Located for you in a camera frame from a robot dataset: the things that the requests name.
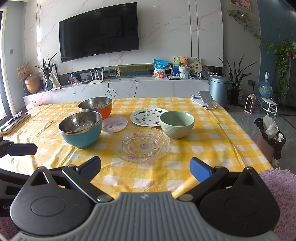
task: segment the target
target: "yellow checkered tablecloth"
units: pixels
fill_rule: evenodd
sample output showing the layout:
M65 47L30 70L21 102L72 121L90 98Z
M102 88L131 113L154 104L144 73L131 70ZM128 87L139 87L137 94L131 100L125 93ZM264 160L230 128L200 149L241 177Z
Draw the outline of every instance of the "yellow checkered tablecloth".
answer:
M3 137L15 143L35 143L38 152L34 156L7 155L1 159L0 168L30 175L38 166L48 169L69 164L78 166L93 156L99 156L102 167L92 184L114 198L121 191L168 190L174 197L181 195L198 184L189 170L192 157L198 157L212 167L225 166L230 171L242 171L246 166L253 166L257 172L271 168L258 146L223 108L204 110L188 98L113 100L110 116L127 118L126 128L138 127L130 121L130 115L142 108L185 111L194 116L191 133L182 139L171 139L169 152L161 159L140 164L123 161L112 151L112 141L118 133L104 131L93 146L78 149L66 143L58 131L64 118L78 112L78 104L51 104L29 111L32 117Z

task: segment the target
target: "snack bag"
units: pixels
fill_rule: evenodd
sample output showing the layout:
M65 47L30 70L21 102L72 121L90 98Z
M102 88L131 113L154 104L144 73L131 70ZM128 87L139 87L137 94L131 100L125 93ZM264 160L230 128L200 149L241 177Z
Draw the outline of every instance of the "snack bag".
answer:
M153 77L164 78L165 70L167 66L168 66L168 61L155 59Z

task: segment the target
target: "fuzzy purple cloth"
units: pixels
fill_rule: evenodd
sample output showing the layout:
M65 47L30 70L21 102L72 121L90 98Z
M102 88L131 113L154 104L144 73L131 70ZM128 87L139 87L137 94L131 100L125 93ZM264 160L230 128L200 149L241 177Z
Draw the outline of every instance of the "fuzzy purple cloth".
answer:
M274 233L283 241L296 233L296 177L289 170L271 169L259 173L277 201L281 214Z
M13 238L17 234L17 229L10 217L0 218L0 234L2 234L7 240Z

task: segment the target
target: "gray trash can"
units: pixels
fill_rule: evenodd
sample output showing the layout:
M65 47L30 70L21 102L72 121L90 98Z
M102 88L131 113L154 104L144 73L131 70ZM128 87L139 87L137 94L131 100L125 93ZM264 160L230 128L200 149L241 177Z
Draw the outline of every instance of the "gray trash can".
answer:
M210 93L213 99L223 108L226 107L227 87L229 83L230 80L226 77L212 75L210 78Z

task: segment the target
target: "wall socket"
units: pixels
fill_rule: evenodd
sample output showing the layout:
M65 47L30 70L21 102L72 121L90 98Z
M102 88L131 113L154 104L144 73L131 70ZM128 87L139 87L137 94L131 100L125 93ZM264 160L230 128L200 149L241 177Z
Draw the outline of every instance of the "wall socket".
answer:
M254 80L248 80L248 85L255 86L256 82Z
M86 79L86 74L87 74L87 73L80 74L80 78L81 78L82 80Z

